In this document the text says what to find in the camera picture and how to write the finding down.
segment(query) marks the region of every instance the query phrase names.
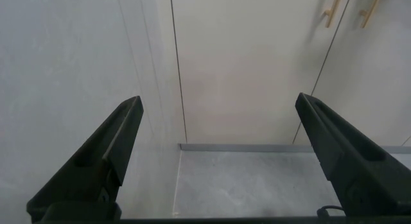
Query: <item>cabinet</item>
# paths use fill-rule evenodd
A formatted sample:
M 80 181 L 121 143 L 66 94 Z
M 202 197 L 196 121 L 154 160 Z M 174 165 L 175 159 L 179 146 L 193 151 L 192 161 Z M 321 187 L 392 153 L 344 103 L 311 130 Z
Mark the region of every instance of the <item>cabinet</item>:
M 371 3 L 349 0 L 313 96 L 377 144 L 401 146 L 411 135 L 411 0 L 380 0 L 362 29 Z M 309 143 L 301 126 L 294 144 Z
M 291 144 L 348 0 L 172 0 L 188 143 Z

